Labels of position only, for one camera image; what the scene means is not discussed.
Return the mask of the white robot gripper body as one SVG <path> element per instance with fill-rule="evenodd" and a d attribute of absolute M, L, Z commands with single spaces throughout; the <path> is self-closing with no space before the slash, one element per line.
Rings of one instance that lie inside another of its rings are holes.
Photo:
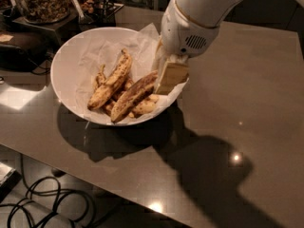
<path fill-rule="evenodd" d="M 169 54 L 197 57 L 218 34 L 219 27 L 205 28 L 183 15 L 176 0 L 170 0 L 161 19 L 161 42 Z"/>

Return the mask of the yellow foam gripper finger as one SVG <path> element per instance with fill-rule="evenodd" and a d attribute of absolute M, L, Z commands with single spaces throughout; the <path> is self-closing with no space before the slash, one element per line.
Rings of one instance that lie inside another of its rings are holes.
<path fill-rule="evenodd" d="M 178 84 L 184 83 L 188 79 L 188 75 L 189 66 L 187 64 L 165 62 L 159 71 L 155 93 L 168 95 Z"/>
<path fill-rule="evenodd" d="M 161 72 L 163 70 L 164 63 L 167 59 L 167 53 L 162 43 L 162 39 L 159 40 L 155 56 L 152 64 L 152 69 Z"/>

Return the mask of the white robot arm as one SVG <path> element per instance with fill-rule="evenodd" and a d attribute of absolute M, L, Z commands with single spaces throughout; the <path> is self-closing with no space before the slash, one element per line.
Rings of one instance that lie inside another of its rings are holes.
<path fill-rule="evenodd" d="M 217 38 L 221 22 L 243 0 L 170 0 L 161 19 L 153 68 L 155 92 L 169 94 L 188 78 L 187 61 L 203 54 Z"/>

